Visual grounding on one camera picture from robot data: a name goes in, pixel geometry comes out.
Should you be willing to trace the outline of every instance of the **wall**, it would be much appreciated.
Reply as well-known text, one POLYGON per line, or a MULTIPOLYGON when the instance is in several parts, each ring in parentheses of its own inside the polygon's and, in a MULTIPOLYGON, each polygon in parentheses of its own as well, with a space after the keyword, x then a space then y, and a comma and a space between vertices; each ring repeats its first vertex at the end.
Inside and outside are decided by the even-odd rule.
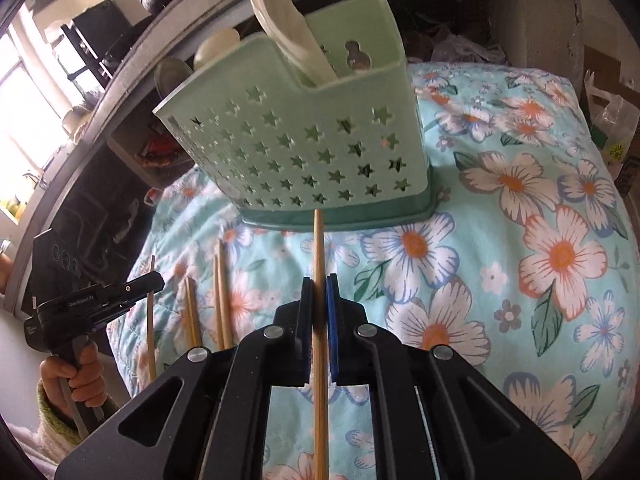
POLYGON ((0 310, 0 413, 5 421, 30 430, 38 427, 36 385, 46 354, 29 348, 22 324, 0 310))

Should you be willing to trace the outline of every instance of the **plastic bag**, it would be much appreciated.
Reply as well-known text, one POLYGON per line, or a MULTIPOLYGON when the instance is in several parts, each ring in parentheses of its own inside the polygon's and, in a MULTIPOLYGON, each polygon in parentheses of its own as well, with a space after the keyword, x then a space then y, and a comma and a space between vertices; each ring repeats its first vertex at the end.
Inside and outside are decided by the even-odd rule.
POLYGON ((431 61, 504 64, 506 56, 500 45, 488 48, 478 45, 464 36, 456 36, 446 28, 448 35, 443 41, 436 43, 431 54, 431 61))
POLYGON ((584 75, 584 88, 587 92, 589 114, 591 116, 591 138, 602 152, 602 158, 611 176, 616 179, 634 138, 640 110, 622 97, 596 88, 593 84, 594 73, 587 70, 584 75), (603 109, 595 104, 597 96, 609 104, 603 109))

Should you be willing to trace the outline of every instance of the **cardboard box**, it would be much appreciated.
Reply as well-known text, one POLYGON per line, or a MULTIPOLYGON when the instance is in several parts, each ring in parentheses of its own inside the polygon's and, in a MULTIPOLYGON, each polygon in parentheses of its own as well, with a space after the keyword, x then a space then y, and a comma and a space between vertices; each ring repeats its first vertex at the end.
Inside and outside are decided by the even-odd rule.
MULTIPOLYGON (((597 88, 612 94, 617 94, 626 101, 640 108, 640 92, 632 90, 620 82, 620 62, 614 57, 607 56, 594 48, 584 47, 584 72, 591 70, 595 73, 594 84, 597 88)), ((615 181, 616 187, 623 197, 628 195, 631 186, 640 173, 640 124, 631 140, 629 151, 622 166, 622 170, 615 181)))

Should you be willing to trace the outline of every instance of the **floral bedspread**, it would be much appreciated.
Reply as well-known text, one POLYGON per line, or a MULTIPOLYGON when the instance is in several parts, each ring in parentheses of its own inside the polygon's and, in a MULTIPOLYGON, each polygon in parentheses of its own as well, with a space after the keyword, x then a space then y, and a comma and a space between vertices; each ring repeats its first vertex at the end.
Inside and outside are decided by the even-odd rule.
MULTIPOLYGON (((410 67, 439 180, 424 222, 326 235, 328 272, 371 322, 404 343, 449 344, 578 463, 586 478, 630 414, 639 363, 638 253, 627 212, 568 81, 475 64, 410 67)), ((158 373, 188 348, 184 281, 197 282, 204 344, 216 349, 212 260, 230 263, 236 342, 300 295, 312 236, 249 228, 197 168, 165 190, 132 277, 151 254, 158 373)), ((132 396, 149 382, 145 301, 109 326, 132 396)), ((375 478, 366 387, 332 385, 335 478, 375 478)), ((311 480, 312 389, 278 388, 264 471, 311 480)))

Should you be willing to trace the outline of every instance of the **metal screw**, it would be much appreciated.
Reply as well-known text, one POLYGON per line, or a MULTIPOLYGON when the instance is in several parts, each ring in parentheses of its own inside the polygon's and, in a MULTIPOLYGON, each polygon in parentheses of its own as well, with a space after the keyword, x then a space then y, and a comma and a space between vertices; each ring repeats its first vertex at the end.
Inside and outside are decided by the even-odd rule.
POLYGON ((369 323, 365 323, 364 325, 360 325, 358 327, 358 334, 362 337, 373 337, 377 333, 378 329, 369 323))
POLYGON ((453 357, 453 350, 447 345, 438 345, 433 349, 433 356, 441 361, 448 361, 453 357))
POLYGON ((189 350, 187 359, 192 363, 199 363, 201 361, 204 361, 204 359, 207 358, 208 354, 209 352, 207 352, 206 348, 198 346, 197 348, 192 348, 191 350, 189 350))
POLYGON ((281 326, 269 325, 263 332, 267 339, 277 339, 284 334, 284 329, 281 326))

